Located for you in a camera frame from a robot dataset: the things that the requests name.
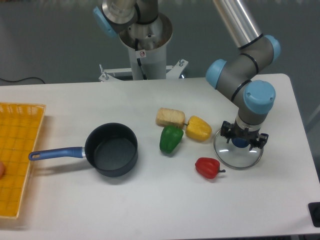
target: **blue pan handle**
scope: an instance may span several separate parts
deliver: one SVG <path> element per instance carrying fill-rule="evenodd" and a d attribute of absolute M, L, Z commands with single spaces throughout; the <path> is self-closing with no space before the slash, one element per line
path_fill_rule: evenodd
<path fill-rule="evenodd" d="M 36 161 L 36 160 L 54 159 L 54 158 L 61 158 L 61 157 L 73 157 L 73 158 L 82 159 L 85 156 L 86 155 L 83 147 L 76 146 L 76 147 L 65 147 L 65 148 L 44 150 L 44 151 L 33 151 L 29 154 L 29 160 Z"/>

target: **bell pepper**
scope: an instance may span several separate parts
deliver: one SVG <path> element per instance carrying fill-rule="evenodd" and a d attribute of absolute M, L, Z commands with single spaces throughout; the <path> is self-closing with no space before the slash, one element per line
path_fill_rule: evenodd
<path fill-rule="evenodd" d="M 198 141 L 205 141 L 210 137 L 211 133 L 212 128 L 208 123 L 206 123 L 200 117 L 190 117 L 185 129 L 185 134 L 189 138 Z"/>
<path fill-rule="evenodd" d="M 225 173 L 220 170 L 220 162 L 210 157 L 200 157 L 195 163 L 196 171 L 206 179 L 214 179 L 218 173 Z"/>
<path fill-rule="evenodd" d="M 171 154 L 172 151 L 181 142 L 184 131 L 176 126 L 165 126 L 161 133 L 160 150 L 166 154 Z"/>

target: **warning sticker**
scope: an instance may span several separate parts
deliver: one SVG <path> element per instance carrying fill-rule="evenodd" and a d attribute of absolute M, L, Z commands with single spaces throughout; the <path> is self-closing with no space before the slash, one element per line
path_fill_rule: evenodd
<path fill-rule="evenodd" d="M 143 49 L 143 50 L 135 51 L 135 56 L 137 59 L 145 58 L 147 56 L 146 50 Z"/>

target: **metal bracket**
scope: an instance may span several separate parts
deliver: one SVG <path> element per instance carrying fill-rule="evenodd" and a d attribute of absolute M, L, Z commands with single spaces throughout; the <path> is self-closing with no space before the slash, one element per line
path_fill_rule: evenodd
<path fill-rule="evenodd" d="M 166 79 L 181 79 L 186 76 L 183 71 L 188 65 L 188 61 L 180 59 L 176 65 L 166 66 Z M 116 68 L 116 69 L 103 69 L 100 66 L 101 75 L 99 77 L 99 82 L 118 82 L 118 81 L 129 81 L 132 80 L 132 69 L 131 68 Z"/>

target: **black cable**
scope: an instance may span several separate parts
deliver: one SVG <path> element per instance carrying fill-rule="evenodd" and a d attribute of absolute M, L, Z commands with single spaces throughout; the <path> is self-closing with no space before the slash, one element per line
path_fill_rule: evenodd
<path fill-rule="evenodd" d="M 20 80 L 14 80 L 14 81 L 5 80 L 5 79 L 3 79 L 3 78 L 0 77 L 0 80 L 1 80 L 1 81 L 7 82 L 7 83 L 18 83 L 18 82 L 21 82 L 21 81 L 24 81 L 24 80 L 28 80 L 28 79 L 38 79 L 38 80 L 40 80 L 43 84 L 46 84 L 46 82 L 45 82 L 44 80 L 42 80 L 41 78 L 36 77 L 36 76 L 30 76 L 30 77 L 26 77 L 26 78 L 23 78 L 23 79 L 20 79 Z"/>
<path fill-rule="evenodd" d="M 138 44 L 139 44 L 139 39 L 135 39 L 135 42 L 134 42 L 134 48 L 135 48 L 135 51 L 138 51 Z M 141 64 L 141 60 L 140 58 L 137 58 L 136 61 L 138 62 L 138 65 L 140 67 L 140 71 L 141 71 L 141 74 L 142 74 L 142 77 L 143 77 L 143 80 L 148 80 L 143 68 L 142 68 L 142 64 Z"/>

